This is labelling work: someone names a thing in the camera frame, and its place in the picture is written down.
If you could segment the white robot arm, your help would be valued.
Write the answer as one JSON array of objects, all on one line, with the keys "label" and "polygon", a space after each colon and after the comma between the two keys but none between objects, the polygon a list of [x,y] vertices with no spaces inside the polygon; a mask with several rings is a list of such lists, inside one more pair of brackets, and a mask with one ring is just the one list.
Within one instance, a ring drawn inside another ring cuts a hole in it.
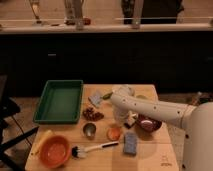
[{"label": "white robot arm", "polygon": [[213,171],[213,102],[194,106],[152,101],[136,98],[133,92],[121,86],[112,93],[111,103],[121,113],[136,112],[183,129],[183,171]]}]

